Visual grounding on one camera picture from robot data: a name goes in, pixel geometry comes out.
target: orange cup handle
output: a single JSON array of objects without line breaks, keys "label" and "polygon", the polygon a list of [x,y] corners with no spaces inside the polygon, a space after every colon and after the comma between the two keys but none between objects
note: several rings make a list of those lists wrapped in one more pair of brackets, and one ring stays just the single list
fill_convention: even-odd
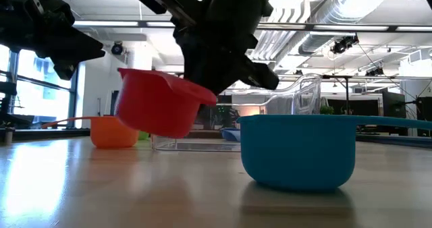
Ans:
[{"label": "orange cup handle", "polygon": [[42,125],[40,128],[46,129],[48,127],[54,126],[58,123],[61,123],[62,121],[75,121],[75,120],[94,119],[94,118],[97,118],[97,117],[70,117],[68,119],[63,119],[60,121],[54,121],[52,123],[46,123],[46,124]]}]

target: ventilation pipe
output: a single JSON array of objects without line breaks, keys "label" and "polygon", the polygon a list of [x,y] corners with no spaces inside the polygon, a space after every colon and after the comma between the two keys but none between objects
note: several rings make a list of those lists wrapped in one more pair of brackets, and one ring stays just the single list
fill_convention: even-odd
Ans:
[{"label": "ventilation pipe", "polygon": [[[326,0],[313,14],[308,23],[312,24],[355,24],[374,11],[384,0]],[[312,55],[324,47],[334,36],[316,35],[310,32],[297,32],[280,52],[275,52],[277,65],[295,68],[310,57],[290,55]]]}]

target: ceiling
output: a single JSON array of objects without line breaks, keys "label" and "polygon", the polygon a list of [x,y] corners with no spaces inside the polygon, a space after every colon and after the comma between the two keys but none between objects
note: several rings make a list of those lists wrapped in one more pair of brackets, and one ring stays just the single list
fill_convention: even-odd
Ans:
[{"label": "ceiling", "polygon": [[[170,15],[155,15],[138,0],[65,0],[71,5],[76,17],[80,20],[169,20]],[[304,0],[271,0],[276,9],[300,8]],[[310,0],[310,7],[316,6],[320,0]],[[369,15],[364,17],[361,24],[432,24],[432,10],[425,0],[384,0]],[[155,28],[97,28],[97,34],[104,34],[107,38],[115,34],[145,34],[161,59],[158,67],[181,68],[183,65],[182,52],[172,38],[172,29]],[[261,31],[255,36],[260,38]],[[329,46],[316,52],[314,57],[295,65],[286,67],[283,63],[275,68],[279,74],[292,74],[296,67],[303,73],[330,74],[358,74],[358,68],[367,66],[372,61],[383,59],[384,70],[387,75],[398,73],[399,60],[407,56],[417,46],[432,47],[432,35],[429,34],[388,34],[388,33],[359,33],[360,45],[368,53],[367,57],[360,47],[354,47],[343,55],[329,52]]]}]

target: window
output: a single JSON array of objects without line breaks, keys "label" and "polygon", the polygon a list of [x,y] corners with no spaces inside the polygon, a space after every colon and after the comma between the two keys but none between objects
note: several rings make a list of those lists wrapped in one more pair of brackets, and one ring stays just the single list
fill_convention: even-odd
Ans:
[{"label": "window", "polygon": [[13,113],[34,115],[33,122],[48,122],[68,118],[70,93],[18,80],[18,97]]},{"label": "window", "polygon": [[7,71],[9,67],[9,49],[0,45],[0,70]]},{"label": "window", "polygon": [[41,59],[32,51],[21,50],[18,59],[18,75],[56,84],[65,88],[71,87],[70,81],[61,80],[59,78],[54,70],[54,64],[51,59]]}]

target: red measuring cup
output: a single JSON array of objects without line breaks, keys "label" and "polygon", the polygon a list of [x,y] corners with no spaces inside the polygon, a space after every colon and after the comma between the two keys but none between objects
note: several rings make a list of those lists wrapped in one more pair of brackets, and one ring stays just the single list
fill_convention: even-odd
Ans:
[{"label": "red measuring cup", "polygon": [[115,114],[136,130],[183,138],[192,128],[200,104],[217,102],[209,89],[163,72],[122,68],[118,71],[123,87]]}]

